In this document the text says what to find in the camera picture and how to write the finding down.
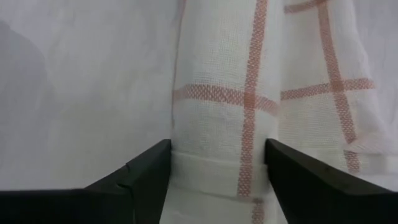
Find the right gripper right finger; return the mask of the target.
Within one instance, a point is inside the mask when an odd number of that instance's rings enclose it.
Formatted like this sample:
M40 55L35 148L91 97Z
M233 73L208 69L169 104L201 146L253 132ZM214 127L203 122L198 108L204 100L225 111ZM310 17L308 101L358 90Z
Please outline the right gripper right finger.
M398 192L266 140L268 178L288 224L398 224Z

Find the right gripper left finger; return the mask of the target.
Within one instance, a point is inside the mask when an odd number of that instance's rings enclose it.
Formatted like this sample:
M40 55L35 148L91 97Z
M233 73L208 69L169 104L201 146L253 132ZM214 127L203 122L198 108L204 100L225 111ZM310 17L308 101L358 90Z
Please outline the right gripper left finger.
M83 189L0 191L0 224L159 224L171 149L163 139Z

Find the white red-checked towel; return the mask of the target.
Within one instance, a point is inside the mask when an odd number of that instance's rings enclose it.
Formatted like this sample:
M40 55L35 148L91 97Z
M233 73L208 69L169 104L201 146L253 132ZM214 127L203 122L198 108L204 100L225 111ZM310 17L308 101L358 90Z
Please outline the white red-checked towel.
M268 138L398 189L353 0L184 0L172 116L160 224L287 224Z

